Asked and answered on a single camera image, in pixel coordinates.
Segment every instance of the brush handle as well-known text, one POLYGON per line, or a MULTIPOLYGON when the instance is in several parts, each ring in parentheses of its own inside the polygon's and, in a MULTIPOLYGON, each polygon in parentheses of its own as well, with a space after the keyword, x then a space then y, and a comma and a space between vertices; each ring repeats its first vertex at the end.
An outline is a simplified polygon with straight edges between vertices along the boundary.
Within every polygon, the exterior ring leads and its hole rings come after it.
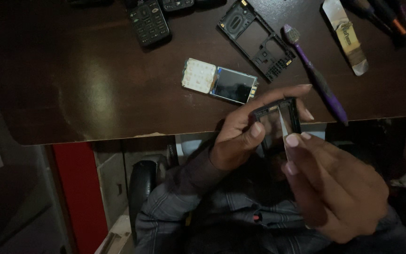
POLYGON ((313 85, 315 85, 319 88, 325 101, 330 106, 330 109, 336 115, 338 120, 343 122, 344 125, 347 126, 349 120, 347 119, 346 111, 344 111, 344 108, 342 107, 341 103, 338 101, 335 94, 332 92, 332 90, 328 86, 328 83, 325 80, 324 76, 318 70, 316 70, 316 68, 313 66, 313 64, 308 60, 308 57, 305 55, 305 53, 303 53, 303 50, 300 48, 300 45, 296 44, 295 46, 296 46, 297 52, 302 57, 303 62, 305 63, 309 72, 313 76, 313 79, 314 79, 313 85))

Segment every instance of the red panel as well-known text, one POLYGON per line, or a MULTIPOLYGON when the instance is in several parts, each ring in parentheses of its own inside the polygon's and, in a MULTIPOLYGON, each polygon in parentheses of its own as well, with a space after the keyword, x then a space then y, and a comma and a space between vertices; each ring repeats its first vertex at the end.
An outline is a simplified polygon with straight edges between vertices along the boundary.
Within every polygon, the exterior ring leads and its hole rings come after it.
POLYGON ((78 251, 93 254, 107 235, 107 224, 92 147, 67 143, 53 150, 78 251))

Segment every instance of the wooden table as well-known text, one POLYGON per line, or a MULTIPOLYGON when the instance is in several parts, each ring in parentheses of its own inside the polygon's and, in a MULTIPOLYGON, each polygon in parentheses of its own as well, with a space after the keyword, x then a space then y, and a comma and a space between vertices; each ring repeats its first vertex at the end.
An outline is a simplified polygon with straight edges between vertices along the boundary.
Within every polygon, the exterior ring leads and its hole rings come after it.
MULTIPOLYGON (((356 77, 324 23, 322 2, 251 4, 275 31, 288 23, 301 32, 349 119, 406 116, 406 48, 395 49, 348 12, 370 66, 356 77)), ((59 0, 0 2, 0 109, 12 136, 32 145, 213 131, 238 106, 182 89, 189 57, 258 76, 258 94, 307 84, 300 61, 268 84, 230 44, 216 24, 232 3, 169 17, 172 41, 146 51, 120 1, 89 9, 59 0)), ((333 120, 316 92, 304 100, 317 122, 333 120)))

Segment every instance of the purple toothbrush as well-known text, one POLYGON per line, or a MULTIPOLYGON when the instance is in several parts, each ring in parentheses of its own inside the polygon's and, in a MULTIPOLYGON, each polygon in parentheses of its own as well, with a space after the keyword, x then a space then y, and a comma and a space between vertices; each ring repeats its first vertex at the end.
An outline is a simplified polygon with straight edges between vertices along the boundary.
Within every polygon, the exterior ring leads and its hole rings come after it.
POLYGON ((302 57, 303 63, 306 65, 308 71, 313 75, 315 83, 314 85, 318 86, 320 93, 324 96, 326 103, 330 106, 330 109, 336 115, 336 118, 344 123, 345 126, 348 126, 349 120, 347 120, 346 112, 342 108, 341 103, 339 103, 338 99, 333 94, 324 76, 322 76, 322 74, 316 70, 313 64, 306 57, 305 53, 303 53, 303 50, 298 42, 300 33, 288 24, 286 24, 283 29, 285 31, 286 39, 296 48, 296 51, 302 57))

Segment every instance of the screwdriver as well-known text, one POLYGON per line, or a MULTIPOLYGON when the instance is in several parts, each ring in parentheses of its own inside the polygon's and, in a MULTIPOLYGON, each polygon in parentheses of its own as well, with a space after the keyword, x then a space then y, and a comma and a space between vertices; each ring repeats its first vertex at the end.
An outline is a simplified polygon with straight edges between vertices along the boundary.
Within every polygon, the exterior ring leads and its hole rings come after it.
POLYGON ((383 0, 369 0, 370 3, 375 7, 379 14, 381 14, 382 18, 386 20, 386 22, 390 23, 401 35, 406 35, 406 30, 400 24, 396 13, 389 7, 389 5, 383 0))
POLYGON ((366 18, 371 20, 373 23, 379 24, 384 27, 389 33, 392 33, 392 29, 389 28, 375 15, 375 9, 371 6, 368 0, 343 0, 343 3, 346 3, 354 10, 358 11, 360 14, 364 15, 366 18))
POLYGON ((394 8, 394 10, 397 9, 397 12, 400 15, 400 18, 402 20, 405 20, 406 23, 406 10, 405 10, 405 6, 403 5, 403 3, 400 0, 388 0, 388 3, 390 4, 390 6, 392 8, 394 8))

